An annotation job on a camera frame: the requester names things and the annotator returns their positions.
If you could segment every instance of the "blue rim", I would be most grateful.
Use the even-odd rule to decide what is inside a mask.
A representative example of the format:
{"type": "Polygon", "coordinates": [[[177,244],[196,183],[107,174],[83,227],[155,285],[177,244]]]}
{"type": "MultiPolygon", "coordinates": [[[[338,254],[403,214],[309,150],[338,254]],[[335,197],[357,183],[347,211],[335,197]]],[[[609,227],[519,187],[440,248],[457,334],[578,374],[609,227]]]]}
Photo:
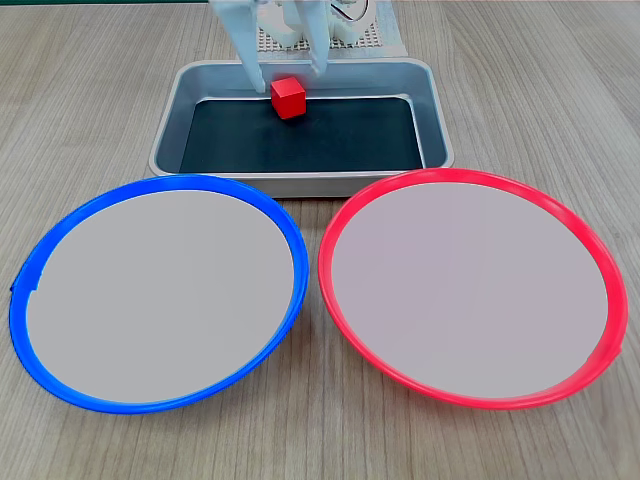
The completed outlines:
{"type": "Polygon", "coordinates": [[[81,408],[102,413],[156,413],[183,407],[214,395],[234,384],[265,360],[286,337],[302,308],[309,283],[309,258],[302,234],[289,214],[264,193],[234,180],[205,175],[172,175],[140,180],[107,192],[78,208],[53,227],[33,249],[11,287],[9,331],[18,358],[33,379],[56,397],[81,408]],[[40,363],[27,331],[27,306],[31,292],[38,288],[44,267],[60,241],[78,224],[112,205],[150,193],[172,190],[201,190],[225,194],[250,205],[267,215],[284,234],[294,266],[294,285],[291,303],[269,343],[240,370],[204,390],[162,402],[130,404],[100,400],[77,392],[58,381],[40,363]]]}

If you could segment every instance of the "wood grain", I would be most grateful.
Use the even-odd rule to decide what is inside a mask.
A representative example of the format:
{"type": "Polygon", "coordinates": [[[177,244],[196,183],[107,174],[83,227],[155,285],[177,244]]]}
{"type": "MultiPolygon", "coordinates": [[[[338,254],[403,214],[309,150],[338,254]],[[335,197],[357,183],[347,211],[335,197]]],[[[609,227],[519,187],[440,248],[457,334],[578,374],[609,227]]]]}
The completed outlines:
{"type": "MultiPolygon", "coordinates": [[[[640,471],[640,4],[397,2],[434,70],[456,166],[512,177],[581,215],[626,280],[622,355],[556,405],[484,412],[382,376],[327,314],[302,314],[245,380],[190,407],[68,406],[15,356],[9,287],[38,240],[148,175],[177,70],[231,59],[206,5],[0,8],[0,479],[581,479],[640,471]]],[[[312,272],[338,201],[287,201],[312,272]]]]}

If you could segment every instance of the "tray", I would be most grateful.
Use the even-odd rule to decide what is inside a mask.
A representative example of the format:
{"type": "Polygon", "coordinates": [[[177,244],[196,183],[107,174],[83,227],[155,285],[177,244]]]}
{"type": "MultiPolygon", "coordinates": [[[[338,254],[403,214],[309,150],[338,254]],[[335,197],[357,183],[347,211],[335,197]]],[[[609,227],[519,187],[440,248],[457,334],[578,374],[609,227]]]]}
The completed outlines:
{"type": "Polygon", "coordinates": [[[153,174],[231,178],[274,198],[349,197],[384,177],[453,163],[433,76],[420,61],[333,60],[320,78],[304,60],[262,69],[267,84],[300,79],[307,115],[279,120],[239,62],[189,64],[162,116],[153,174]]]}

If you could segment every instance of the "metal tray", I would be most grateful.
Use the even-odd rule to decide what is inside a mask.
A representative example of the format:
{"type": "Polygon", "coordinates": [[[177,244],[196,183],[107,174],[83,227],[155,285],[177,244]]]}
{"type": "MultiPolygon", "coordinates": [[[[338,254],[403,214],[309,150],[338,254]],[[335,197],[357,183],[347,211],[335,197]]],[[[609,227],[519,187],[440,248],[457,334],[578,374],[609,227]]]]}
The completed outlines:
{"type": "MultiPolygon", "coordinates": [[[[308,100],[399,97],[410,107],[423,167],[449,167],[453,153],[429,67],[407,58],[330,61],[326,73],[315,78],[308,61],[262,63],[267,85],[296,76],[308,100]]],[[[183,67],[177,74],[149,167],[155,175],[180,173],[196,105],[208,100],[268,99],[253,90],[239,62],[205,61],[183,67]]],[[[368,184],[403,170],[318,172],[196,172],[232,178],[274,198],[349,197],[368,184]]]]}

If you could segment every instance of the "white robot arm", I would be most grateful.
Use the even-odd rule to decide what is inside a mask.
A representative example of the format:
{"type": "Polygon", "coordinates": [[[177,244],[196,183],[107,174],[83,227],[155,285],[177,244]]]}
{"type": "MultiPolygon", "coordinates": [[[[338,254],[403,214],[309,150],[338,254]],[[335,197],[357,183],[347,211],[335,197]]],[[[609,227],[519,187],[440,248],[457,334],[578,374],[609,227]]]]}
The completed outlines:
{"type": "MultiPolygon", "coordinates": [[[[244,65],[256,92],[266,90],[256,48],[257,8],[263,0],[209,0],[214,14],[220,19],[244,65]]],[[[330,1],[284,0],[284,21],[294,30],[302,30],[309,42],[311,67],[322,75],[329,57],[330,1]]]]}

